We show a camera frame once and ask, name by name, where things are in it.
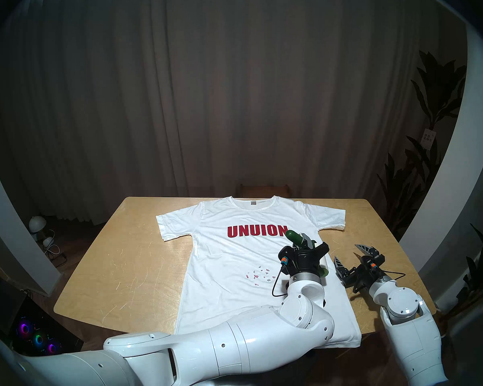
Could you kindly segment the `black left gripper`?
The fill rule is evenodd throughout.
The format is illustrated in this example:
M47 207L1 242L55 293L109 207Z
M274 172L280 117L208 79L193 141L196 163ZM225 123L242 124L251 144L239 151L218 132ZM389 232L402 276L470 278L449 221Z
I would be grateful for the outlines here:
M313 240L305 233L301 233L301 248L313 248ZM290 254L290 274L311 273L314 275L322 275L323 269L320 266L320 260L330 251L329 245L325 242L316 246L314 249L292 249Z

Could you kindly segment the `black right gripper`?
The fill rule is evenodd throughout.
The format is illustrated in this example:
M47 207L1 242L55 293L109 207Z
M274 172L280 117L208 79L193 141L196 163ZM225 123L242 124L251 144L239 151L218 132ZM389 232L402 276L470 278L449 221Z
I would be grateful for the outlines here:
M377 256L377 249L373 246L355 244L356 248L368 256ZM374 260L362 260L360 265L348 270L337 256L334 257L334 265L337 276L342 279L345 288L351 288L353 293L362 289L369 290L376 281L383 281L385 272Z

